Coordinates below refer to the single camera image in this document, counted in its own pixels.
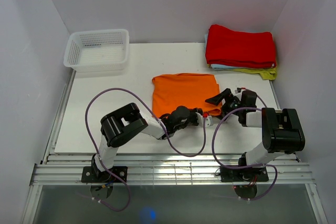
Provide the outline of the orange trousers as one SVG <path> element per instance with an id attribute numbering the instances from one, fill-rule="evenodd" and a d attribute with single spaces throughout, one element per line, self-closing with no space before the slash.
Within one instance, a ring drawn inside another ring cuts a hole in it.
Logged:
<path id="1" fill-rule="evenodd" d="M 202 109 L 211 116 L 221 114 L 221 105 L 205 100 L 220 93 L 219 84 L 212 74 L 163 74 L 152 79 L 152 111 L 157 117 L 173 112 L 178 106 Z"/>

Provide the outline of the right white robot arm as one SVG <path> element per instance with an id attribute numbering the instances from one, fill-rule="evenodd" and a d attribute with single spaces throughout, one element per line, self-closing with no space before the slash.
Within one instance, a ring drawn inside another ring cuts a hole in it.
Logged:
<path id="1" fill-rule="evenodd" d="M 263 107 L 257 109 L 260 96 L 249 89 L 237 88 L 232 93 L 229 88 L 209 98 L 206 103 L 222 105 L 221 117 L 226 120 L 234 114 L 243 127 L 261 129 L 261 142 L 251 151 L 245 152 L 238 160 L 238 166 L 219 169 L 222 182 L 266 182 L 266 165 L 283 155 L 302 151 L 305 136 L 295 109 L 276 110 Z"/>

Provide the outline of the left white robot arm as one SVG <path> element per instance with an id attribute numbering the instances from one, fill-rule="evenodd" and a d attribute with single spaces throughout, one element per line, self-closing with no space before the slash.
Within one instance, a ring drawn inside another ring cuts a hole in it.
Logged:
<path id="1" fill-rule="evenodd" d="M 156 120 L 141 112 L 135 103 L 129 103 L 104 116 L 100 123 L 99 153 L 93 156 L 91 167 L 94 177 L 100 182 L 105 182 L 111 177 L 118 148 L 138 134 L 143 133 L 157 140 L 166 140 L 176 131 L 188 126 L 202 128 L 212 126 L 213 119 L 202 109 L 178 106 L 173 112 L 164 114 Z"/>

